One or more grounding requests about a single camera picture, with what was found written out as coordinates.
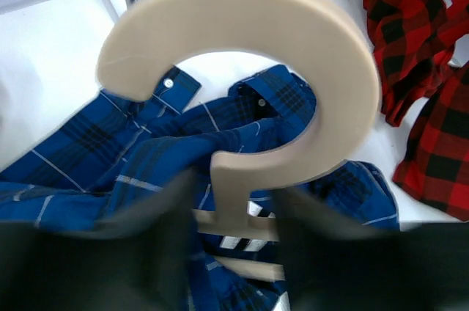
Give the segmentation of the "blue plaid shirt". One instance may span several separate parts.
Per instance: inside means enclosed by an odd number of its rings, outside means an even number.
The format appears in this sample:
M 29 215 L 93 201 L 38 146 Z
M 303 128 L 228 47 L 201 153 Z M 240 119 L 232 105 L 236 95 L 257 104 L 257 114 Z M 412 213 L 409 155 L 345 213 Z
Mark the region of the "blue plaid shirt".
M 1 221 L 50 231 L 91 230 L 98 219 L 160 193 L 185 167 L 201 183 L 193 207 L 214 211 L 210 159 L 217 151 L 258 153 L 305 128 L 316 108 L 308 84 L 276 65 L 238 81 L 227 96 L 187 111 L 201 84 L 173 67 L 137 103 L 105 90 L 59 130 L 1 172 Z M 364 225 L 399 230 L 394 197 L 380 170 L 362 161 L 299 185 Z M 214 255 L 271 262 L 276 243 L 198 234 L 182 310 L 273 310 L 284 282 L 239 277 Z

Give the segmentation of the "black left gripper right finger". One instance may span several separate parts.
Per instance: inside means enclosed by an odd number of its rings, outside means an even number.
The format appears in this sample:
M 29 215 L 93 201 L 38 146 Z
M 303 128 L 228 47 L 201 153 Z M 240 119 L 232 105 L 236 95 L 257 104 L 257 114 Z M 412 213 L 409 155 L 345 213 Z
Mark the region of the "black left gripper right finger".
M 466 310 L 468 225 L 404 232 L 349 219 L 297 188 L 273 191 L 292 310 Z

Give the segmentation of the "beige hanger with blue shirt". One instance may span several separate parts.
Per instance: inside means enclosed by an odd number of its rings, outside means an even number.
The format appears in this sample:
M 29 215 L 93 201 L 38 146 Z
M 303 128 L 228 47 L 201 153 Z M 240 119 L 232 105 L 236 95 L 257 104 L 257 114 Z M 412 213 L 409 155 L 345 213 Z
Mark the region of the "beige hanger with blue shirt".
M 374 59 L 354 20 L 332 0 L 138 0 L 104 42 L 96 74 L 108 91 L 143 101 L 172 65 L 216 51 L 285 62 L 317 97 L 317 112 L 286 145 L 215 153 L 215 210 L 195 210 L 202 233 L 277 241 L 274 219 L 248 214 L 250 194 L 326 175 L 360 146 L 381 99 Z

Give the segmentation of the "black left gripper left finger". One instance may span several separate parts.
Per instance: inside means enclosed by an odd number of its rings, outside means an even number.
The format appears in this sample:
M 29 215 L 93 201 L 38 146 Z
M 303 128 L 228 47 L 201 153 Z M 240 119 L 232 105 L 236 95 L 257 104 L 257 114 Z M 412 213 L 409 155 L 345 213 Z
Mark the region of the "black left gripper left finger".
M 2 222 L 1 308 L 181 310 L 196 181 L 187 169 L 91 231 Z

